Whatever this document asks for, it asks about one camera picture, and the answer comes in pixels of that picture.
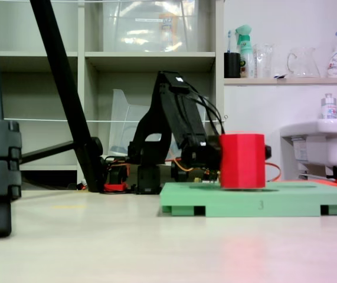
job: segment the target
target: white sink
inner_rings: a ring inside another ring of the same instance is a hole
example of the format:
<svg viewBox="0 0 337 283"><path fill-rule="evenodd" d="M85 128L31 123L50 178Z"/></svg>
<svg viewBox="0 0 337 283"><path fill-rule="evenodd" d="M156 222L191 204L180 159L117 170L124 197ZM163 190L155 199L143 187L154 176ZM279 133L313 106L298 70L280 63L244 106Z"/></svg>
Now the white sink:
<svg viewBox="0 0 337 283"><path fill-rule="evenodd" d="M312 122L305 122L293 124L281 128L280 134L282 137L289 137L304 134L337 134L337 119L334 120L316 120Z"/></svg>
<svg viewBox="0 0 337 283"><path fill-rule="evenodd" d="M280 135L292 139L298 162L337 166L337 119L285 126Z"/></svg>

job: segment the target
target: green wooden pallet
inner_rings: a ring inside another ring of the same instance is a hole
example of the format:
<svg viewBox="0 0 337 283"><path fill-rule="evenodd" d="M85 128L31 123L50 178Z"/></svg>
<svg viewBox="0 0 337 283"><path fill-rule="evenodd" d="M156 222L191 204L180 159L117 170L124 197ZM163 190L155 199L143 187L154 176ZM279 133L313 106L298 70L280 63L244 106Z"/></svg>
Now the green wooden pallet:
<svg viewBox="0 0 337 283"><path fill-rule="evenodd" d="M166 183L163 213L172 216L269 217L337 215L337 187L272 182L261 190L224 190L219 184Z"/></svg>

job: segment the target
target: toothbrush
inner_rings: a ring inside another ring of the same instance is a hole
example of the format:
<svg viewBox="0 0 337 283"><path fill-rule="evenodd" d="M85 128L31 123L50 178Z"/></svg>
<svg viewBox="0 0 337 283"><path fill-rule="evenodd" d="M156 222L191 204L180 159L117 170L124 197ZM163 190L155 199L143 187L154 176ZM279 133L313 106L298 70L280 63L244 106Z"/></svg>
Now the toothbrush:
<svg viewBox="0 0 337 283"><path fill-rule="evenodd" d="M231 52L231 31L228 31L228 47L227 47L227 53Z"/></svg>

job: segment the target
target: black tripod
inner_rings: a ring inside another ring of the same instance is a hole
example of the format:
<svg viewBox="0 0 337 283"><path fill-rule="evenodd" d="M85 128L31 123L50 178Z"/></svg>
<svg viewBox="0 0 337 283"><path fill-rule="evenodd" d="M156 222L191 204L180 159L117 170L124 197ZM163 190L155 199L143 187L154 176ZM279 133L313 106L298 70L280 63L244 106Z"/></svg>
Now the black tripod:
<svg viewBox="0 0 337 283"><path fill-rule="evenodd" d="M31 0L31 5L73 141L21 156L19 125L4 120L0 87L0 237L11 233L11 201L21 197L19 164L75 150L89 191L99 192L104 185L102 145L90 136L50 0Z"/></svg>

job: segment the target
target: red cylinder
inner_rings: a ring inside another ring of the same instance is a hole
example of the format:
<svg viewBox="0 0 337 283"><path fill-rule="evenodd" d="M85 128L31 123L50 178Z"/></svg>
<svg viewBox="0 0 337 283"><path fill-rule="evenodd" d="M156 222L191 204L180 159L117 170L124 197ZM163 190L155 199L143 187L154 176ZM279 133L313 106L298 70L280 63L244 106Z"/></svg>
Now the red cylinder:
<svg viewBox="0 0 337 283"><path fill-rule="evenodd" d="M221 187L265 187L265 142L262 134L223 134Z"/></svg>

